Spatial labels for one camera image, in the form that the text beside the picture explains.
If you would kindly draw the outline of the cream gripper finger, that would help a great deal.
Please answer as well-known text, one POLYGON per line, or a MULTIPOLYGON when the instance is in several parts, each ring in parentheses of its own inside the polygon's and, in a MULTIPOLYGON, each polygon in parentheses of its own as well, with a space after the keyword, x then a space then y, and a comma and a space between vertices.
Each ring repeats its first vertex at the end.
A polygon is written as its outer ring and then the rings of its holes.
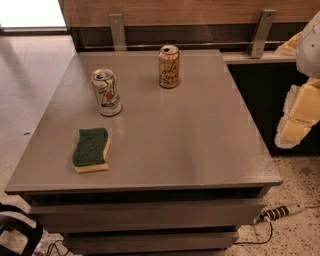
POLYGON ((280 56, 295 56, 300 37, 301 37, 301 32, 295 34, 288 41, 280 45, 276 49, 275 53, 280 56))
POLYGON ((299 145, 320 121, 320 79, 309 79, 301 87, 292 85, 280 118, 275 145, 292 149, 299 145))

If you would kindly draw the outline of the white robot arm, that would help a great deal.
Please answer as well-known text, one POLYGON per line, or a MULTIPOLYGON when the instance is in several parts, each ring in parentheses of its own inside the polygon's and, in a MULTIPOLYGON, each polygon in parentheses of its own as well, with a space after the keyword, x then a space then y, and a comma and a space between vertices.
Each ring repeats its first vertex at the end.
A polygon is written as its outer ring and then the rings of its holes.
POLYGON ((292 149, 320 121, 320 11, 277 52, 295 54, 297 70, 308 77, 287 92, 274 139, 278 148, 292 149))

